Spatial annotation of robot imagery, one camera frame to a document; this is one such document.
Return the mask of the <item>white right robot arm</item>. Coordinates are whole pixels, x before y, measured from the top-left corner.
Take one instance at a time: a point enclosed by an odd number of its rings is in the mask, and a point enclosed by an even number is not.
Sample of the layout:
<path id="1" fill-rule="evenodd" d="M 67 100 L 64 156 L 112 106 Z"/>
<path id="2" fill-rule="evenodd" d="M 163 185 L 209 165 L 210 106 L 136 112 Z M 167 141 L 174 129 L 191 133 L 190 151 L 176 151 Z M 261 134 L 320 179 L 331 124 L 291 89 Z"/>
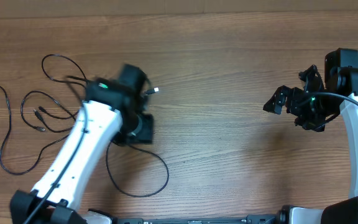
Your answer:
<path id="1" fill-rule="evenodd" d="M 349 198 L 324 209 L 284 206 L 275 223 L 358 223 L 358 68 L 334 65 L 321 76 L 311 66 L 300 72 L 303 88 L 280 86 L 264 104 L 264 111 L 280 114 L 282 108 L 296 116 L 295 125 L 322 132 L 342 116 L 349 143 L 351 188 Z"/>

